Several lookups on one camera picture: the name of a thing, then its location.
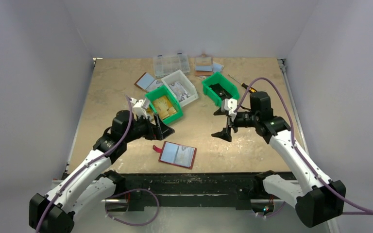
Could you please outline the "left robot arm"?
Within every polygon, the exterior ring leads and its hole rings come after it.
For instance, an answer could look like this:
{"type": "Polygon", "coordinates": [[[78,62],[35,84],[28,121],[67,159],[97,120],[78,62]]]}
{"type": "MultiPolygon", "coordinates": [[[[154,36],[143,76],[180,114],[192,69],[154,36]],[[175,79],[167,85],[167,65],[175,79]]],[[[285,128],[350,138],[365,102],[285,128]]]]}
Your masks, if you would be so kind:
{"type": "Polygon", "coordinates": [[[125,197],[129,193],[125,178],[108,168],[126,152],[128,143],[140,138],[164,140],[174,132],[158,114],[151,123],[130,110],[117,112],[84,161],[47,194],[31,198],[30,227],[37,233],[69,233],[79,214],[92,204],[125,197]]]}

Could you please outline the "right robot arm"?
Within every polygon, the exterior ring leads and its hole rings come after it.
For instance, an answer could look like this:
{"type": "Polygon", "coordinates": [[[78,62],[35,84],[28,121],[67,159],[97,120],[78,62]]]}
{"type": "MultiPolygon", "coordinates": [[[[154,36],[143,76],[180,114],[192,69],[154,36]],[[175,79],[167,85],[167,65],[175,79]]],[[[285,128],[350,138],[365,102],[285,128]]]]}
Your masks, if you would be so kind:
{"type": "Polygon", "coordinates": [[[290,125],[275,116],[269,95],[264,92],[250,94],[250,108],[237,111],[236,99],[224,99],[214,115],[225,115],[226,126],[212,137],[232,141],[232,132],[239,128],[255,128],[287,166],[297,184],[285,180],[273,171],[255,176],[250,194],[264,198],[268,194],[280,198],[292,206],[300,221],[312,228],[343,213],[346,187],[342,181],[333,181],[320,170],[296,141],[290,125]]]}

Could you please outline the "red card holder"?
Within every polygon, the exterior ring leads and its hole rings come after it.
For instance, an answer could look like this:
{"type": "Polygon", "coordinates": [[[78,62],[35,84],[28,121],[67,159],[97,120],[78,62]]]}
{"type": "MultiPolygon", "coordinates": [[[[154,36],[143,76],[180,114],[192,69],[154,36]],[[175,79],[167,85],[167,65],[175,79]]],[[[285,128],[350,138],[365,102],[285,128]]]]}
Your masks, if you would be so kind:
{"type": "Polygon", "coordinates": [[[165,141],[161,148],[153,145],[153,150],[159,153],[159,162],[192,169],[197,148],[165,141]]]}

